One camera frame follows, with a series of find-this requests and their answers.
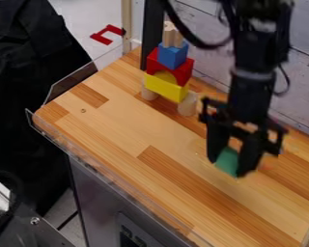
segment red tape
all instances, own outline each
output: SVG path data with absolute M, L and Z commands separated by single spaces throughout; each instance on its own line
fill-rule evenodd
M 93 34 L 91 36 L 91 38 L 95 41 L 109 45 L 113 41 L 102 36 L 103 34 L 105 34 L 107 32 L 111 32 L 111 33 L 114 33 L 114 34 L 119 35 L 119 36 L 123 36 L 125 34 L 123 29 L 115 27 L 113 25 L 107 25 L 103 30 L 99 31 L 96 34 Z

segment gray metal base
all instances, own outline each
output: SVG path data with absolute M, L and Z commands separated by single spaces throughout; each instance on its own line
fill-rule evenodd
M 147 247 L 192 246 L 87 165 L 70 159 L 74 196 L 89 247 L 120 247 L 121 225 Z

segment black fabric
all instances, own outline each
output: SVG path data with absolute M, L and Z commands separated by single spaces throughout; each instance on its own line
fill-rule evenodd
M 90 61 L 47 0 L 0 0 L 0 169 L 28 184 L 31 201 L 49 195 L 67 172 L 63 154 L 29 126 L 25 108 L 39 109 L 53 83 Z

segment wooden table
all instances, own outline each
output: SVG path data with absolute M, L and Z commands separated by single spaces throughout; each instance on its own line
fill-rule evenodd
M 274 169 L 231 178 L 209 163 L 197 116 L 141 98 L 138 68 L 135 50 L 43 106 L 35 124 L 200 246 L 305 244 L 309 137 L 290 129 L 284 154 L 263 161 Z M 226 98 L 197 79 L 191 89 Z

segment metal frame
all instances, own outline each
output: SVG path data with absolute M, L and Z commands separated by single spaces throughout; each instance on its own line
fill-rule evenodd
M 157 0 L 145 0 L 141 69 L 147 68 L 147 57 L 161 43 L 164 10 Z

